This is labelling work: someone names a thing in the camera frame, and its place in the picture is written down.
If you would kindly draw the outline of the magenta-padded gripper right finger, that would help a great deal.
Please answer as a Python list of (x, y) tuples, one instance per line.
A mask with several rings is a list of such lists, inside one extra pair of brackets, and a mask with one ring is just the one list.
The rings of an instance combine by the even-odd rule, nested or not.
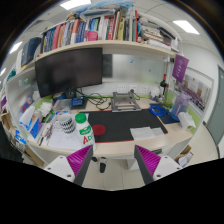
[(182, 169), (172, 158), (160, 157), (154, 152), (136, 145), (134, 157), (137, 160), (143, 181), (146, 185)]

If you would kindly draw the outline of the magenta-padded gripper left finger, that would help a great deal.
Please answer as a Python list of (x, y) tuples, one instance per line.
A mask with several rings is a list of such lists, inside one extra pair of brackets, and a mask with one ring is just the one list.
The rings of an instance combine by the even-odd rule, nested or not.
[(44, 170), (81, 186), (92, 156), (93, 146), (86, 146), (67, 157), (58, 156)]

